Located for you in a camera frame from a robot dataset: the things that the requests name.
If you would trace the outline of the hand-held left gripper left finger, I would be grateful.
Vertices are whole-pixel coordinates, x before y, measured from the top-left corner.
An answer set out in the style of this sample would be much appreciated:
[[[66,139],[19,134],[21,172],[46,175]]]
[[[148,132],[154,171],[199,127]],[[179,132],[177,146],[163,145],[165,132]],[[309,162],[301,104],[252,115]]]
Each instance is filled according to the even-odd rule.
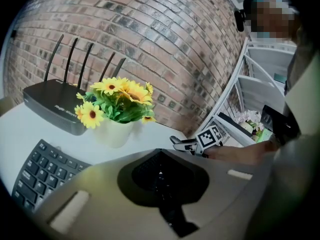
[[[49,195],[33,215],[54,240],[177,240],[157,207],[130,201],[118,186],[120,170],[151,150],[92,165]]]

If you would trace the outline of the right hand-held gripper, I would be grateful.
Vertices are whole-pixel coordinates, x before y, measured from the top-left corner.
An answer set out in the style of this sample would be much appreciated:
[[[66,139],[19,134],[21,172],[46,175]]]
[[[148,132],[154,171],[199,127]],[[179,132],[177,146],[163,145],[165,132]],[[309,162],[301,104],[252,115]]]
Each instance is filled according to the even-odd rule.
[[[176,136],[169,137],[173,148],[181,152],[190,152],[193,156],[206,157],[204,151],[213,146],[222,146],[222,135],[214,124],[200,131],[194,138],[180,140]]]

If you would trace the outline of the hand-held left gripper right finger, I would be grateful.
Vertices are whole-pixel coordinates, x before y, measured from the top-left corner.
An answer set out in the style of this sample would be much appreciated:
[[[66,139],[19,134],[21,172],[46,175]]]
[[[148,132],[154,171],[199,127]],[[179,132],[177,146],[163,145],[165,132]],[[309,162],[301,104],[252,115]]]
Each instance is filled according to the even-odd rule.
[[[258,165],[211,160],[161,150],[167,185],[159,213],[160,234],[245,234],[266,188],[273,162]]]

